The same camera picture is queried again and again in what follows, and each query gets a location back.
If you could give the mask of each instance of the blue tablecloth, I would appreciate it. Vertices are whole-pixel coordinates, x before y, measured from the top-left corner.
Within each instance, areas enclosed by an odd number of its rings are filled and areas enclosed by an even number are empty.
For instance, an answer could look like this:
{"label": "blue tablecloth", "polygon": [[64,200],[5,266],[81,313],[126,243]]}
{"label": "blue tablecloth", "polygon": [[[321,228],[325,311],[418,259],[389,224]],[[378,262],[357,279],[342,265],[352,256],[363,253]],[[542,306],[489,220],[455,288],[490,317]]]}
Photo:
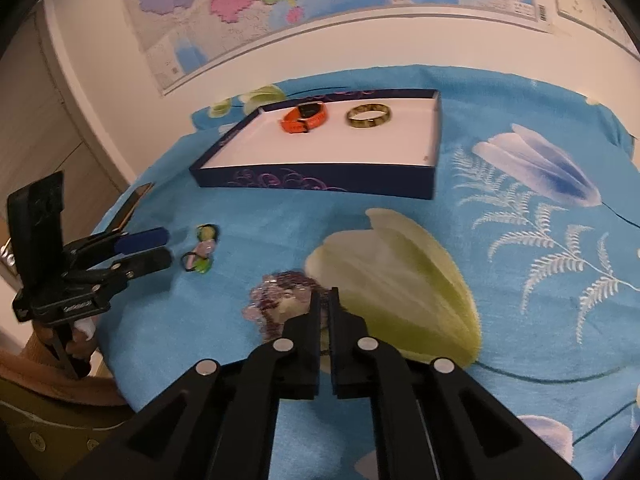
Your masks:
{"label": "blue tablecloth", "polygon": [[[201,189],[188,172],[260,102],[378,88],[442,92],[433,201]],[[199,359],[244,358],[261,342],[241,317],[250,289],[264,274],[306,269],[348,291],[373,326],[393,329],[377,335],[408,338],[407,354],[464,362],[586,480],[603,478],[640,415],[640,232],[629,223],[640,224],[640,176],[632,139],[607,108],[517,76],[406,66],[285,81],[193,121],[197,131],[137,180],[156,187],[128,226],[169,229],[174,264],[132,282],[98,326],[136,410]],[[206,222],[222,230],[214,266],[186,273],[179,258]],[[389,312],[377,297],[402,306]],[[363,478],[354,464],[374,449],[367,403],[338,402],[329,391],[323,374],[317,402],[283,403],[272,479]]]}

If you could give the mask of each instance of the gold ring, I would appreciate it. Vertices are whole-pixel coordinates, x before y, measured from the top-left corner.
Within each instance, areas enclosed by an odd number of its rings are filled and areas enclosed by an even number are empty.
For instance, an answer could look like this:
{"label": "gold ring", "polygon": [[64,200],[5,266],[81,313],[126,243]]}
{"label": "gold ring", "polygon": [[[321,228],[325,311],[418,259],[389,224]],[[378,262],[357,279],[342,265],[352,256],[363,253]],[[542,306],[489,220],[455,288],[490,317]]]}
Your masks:
{"label": "gold ring", "polygon": [[[373,117],[372,119],[356,119],[357,115],[364,112],[382,112],[382,115]],[[371,103],[367,105],[360,105],[352,108],[347,112],[347,122],[354,128],[373,128],[374,126],[380,126],[380,124],[388,123],[391,120],[391,108],[378,103]]]}

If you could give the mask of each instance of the orange watch strap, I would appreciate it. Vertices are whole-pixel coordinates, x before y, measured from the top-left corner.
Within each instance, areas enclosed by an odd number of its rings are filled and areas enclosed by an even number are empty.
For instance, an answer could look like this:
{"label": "orange watch strap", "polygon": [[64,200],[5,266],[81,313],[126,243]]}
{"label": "orange watch strap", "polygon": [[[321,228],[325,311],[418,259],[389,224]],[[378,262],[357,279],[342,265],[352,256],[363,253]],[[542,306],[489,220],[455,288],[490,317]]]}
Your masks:
{"label": "orange watch strap", "polygon": [[327,120],[328,115],[324,103],[319,103],[319,105],[320,111],[308,119],[300,117],[300,110],[296,106],[280,121],[282,129],[289,134],[306,134],[309,130],[321,126]]}

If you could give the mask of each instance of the purple floral pattern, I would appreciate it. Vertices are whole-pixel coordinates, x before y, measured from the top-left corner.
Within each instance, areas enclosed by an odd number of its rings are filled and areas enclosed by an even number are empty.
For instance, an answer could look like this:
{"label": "purple floral pattern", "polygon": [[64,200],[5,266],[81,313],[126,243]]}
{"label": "purple floral pattern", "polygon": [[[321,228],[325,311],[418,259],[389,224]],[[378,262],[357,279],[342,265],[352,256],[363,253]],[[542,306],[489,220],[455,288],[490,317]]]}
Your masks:
{"label": "purple floral pattern", "polygon": [[255,173],[250,168],[236,171],[234,179],[226,184],[233,187],[265,187],[281,189],[313,189],[320,191],[347,191],[341,187],[327,186],[322,180],[307,177],[289,168],[281,168],[279,175]]}

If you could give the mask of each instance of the wall socket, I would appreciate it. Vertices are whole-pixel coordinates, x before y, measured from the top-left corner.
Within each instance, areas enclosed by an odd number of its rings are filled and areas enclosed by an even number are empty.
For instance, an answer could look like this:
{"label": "wall socket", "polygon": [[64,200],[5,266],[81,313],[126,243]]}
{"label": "wall socket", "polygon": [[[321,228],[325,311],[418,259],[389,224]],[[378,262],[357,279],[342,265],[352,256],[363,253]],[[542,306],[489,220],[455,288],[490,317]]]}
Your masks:
{"label": "wall socket", "polygon": [[558,14],[583,23],[590,27],[596,27],[596,9],[592,0],[556,0],[558,3]]}
{"label": "wall socket", "polygon": [[626,45],[628,38],[626,31],[615,12],[609,7],[609,4],[605,0],[591,1],[596,10],[596,28],[612,40]]}
{"label": "wall socket", "polygon": [[605,0],[556,0],[558,14],[587,25],[633,51],[634,46],[625,28]]}

